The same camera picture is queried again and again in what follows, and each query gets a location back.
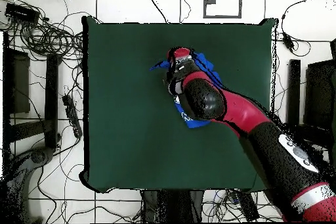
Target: grout line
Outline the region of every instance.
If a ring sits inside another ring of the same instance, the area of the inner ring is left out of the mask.
[[[96,206],[96,192],[94,192],[94,223],[96,223],[96,210],[97,210],[97,206]]]
[[[180,0],[180,16],[178,18],[179,23],[181,23],[181,15],[182,15],[182,0]]]
[[[96,18],[98,19],[98,3],[97,3],[98,0],[96,0]]]
[[[266,18],[266,0],[264,1],[264,19]]]
[[[30,198],[26,200],[56,200],[56,201],[78,201],[78,202],[141,202],[141,200],[122,200],[122,199],[61,199],[61,198]]]
[[[39,118],[16,118],[17,120],[39,120]],[[69,119],[57,119],[58,121],[68,121]]]

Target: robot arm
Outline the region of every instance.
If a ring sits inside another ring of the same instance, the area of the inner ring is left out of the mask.
[[[167,78],[169,90],[178,95],[187,115],[195,120],[223,123],[239,139],[247,139],[266,182],[291,205],[296,221],[336,221],[336,194],[311,163],[311,156],[252,102],[216,87],[192,61],[178,63],[174,56],[172,63],[173,77]]]

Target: black stand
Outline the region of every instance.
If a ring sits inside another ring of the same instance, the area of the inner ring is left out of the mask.
[[[35,169],[48,164],[60,140],[58,134],[58,66],[62,59],[53,54],[47,57],[47,74],[45,87],[45,119],[37,122],[10,124],[10,114],[7,108],[11,105],[11,93],[16,87],[8,79],[12,63],[9,56],[9,37],[4,33],[4,63],[3,63],[3,106],[4,106],[4,141],[3,141],[3,180],[0,182],[2,223],[36,223],[28,213],[28,187]],[[10,143],[45,134],[45,146],[28,150],[19,156],[9,156]]]

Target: blue towel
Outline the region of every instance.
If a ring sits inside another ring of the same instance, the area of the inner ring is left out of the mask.
[[[213,81],[215,86],[223,87],[222,81],[221,81],[218,73],[213,71],[213,67],[214,67],[213,64],[211,64],[205,58],[203,53],[194,53],[194,54],[196,56],[194,58],[195,64],[209,76],[209,78]],[[170,66],[169,62],[165,60],[165,61],[160,62],[159,64],[156,64],[155,66],[151,67],[150,71],[153,70],[154,68],[166,68],[166,69],[168,69],[169,66]],[[181,117],[186,122],[186,125],[189,128],[203,127],[203,126],[210,123],[210,121],[196,121],[196,120],[190,119],[186,115],[186,113],[184,112],[182,106],[179,104],[179,99],[175,97],[174,100],[175,100],[175,106],[176,106],[178,112],[180,113]]]

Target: green tabletop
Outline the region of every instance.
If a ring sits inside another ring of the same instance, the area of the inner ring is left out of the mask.
[[[121,189],[264,189],[235,134],[188,129],[149,71],[171,47],[191,47],[225,86],[269,106],[274,19],[247,24],[97,24],[89,27],[87,183]]]

